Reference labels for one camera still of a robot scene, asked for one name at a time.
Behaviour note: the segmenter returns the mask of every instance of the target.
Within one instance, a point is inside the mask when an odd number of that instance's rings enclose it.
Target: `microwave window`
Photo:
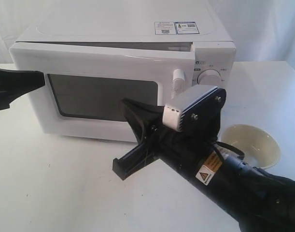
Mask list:
[[[61,115],[126,121],[119,102],[130,98],[157,105],[158,84],[152,81],[48,74]]]

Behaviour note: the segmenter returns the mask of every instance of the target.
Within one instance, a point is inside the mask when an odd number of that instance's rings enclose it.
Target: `microwave control panel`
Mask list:
[[[234,62],[233,42],[193,42],[196,63],[192,85],[212,85],[225,88]]]

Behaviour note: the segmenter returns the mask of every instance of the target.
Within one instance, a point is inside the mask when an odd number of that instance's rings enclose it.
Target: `microwave top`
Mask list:
[[[206,0],[59,0],[17,42],[232,41]]]

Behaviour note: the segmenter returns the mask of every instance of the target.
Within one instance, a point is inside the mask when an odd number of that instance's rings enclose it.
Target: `bowl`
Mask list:
[[[270,168],[281,157],[281,150],[275,139],[254,126],[232,125],[220,134],[220,141],[243,151],[244,161],[252,167]]]

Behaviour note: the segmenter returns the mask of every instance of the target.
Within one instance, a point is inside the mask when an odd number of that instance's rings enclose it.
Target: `white table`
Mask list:
[[[244,123],[270,133],[282,157],[268,171],[295,179],[295,71],[237,62],[227,92],[222,130]],[[133,146],[43,134],[27,96],[17,99],[0,111],[0,232],[239,232],[160,160],[121,181],[112,160]]]

